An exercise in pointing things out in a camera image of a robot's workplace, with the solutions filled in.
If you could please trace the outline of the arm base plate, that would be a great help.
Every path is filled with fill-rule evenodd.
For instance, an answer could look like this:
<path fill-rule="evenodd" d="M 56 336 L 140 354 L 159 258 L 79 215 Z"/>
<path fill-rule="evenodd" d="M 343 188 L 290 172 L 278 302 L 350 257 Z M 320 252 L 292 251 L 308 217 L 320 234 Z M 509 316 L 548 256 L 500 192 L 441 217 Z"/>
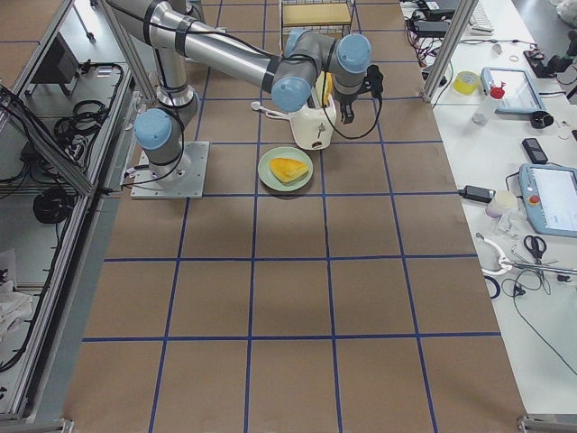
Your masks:
<path fill-rule="evenodd" d="M 161 175 L 150 170 L 149 161 L 141 152 L 139 163 L 147 167 L 134 173 L 135 183 L 130 196 L 132 199 L 179 199 L 202 198 L 206 177 L 210 143 L 185 141 L 184 156 L 179 166 L 166 178 L 157 181 Z"/>

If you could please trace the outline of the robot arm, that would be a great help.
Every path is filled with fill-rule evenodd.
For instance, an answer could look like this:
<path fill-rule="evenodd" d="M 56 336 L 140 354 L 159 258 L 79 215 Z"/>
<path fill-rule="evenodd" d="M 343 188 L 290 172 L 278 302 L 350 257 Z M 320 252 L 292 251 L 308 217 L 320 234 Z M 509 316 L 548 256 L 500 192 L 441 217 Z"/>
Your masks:
<path fill-rule="evenodd" d="M 325 148 L 336 121 L 351 123 L 357 96 L 382 95 L 382 75 L 371 64 L 371 43 L 360 34 L 335 39 L 294 29 L 286 49 L 275 55 L 219 32 L 187 14 L 179 2 L 111 1 L 109 6 L 125 32 L 154 50 L 160 107 L 137 116 L 135 135 L 153 181 L 163 188 L 187 176 L 191 165 L 184 127 L 197 111 L 197 95 L 188 83 L 186 59 L 270 94 L 278 108 L 274 114 L 289 121 L 303 148 Z"/>

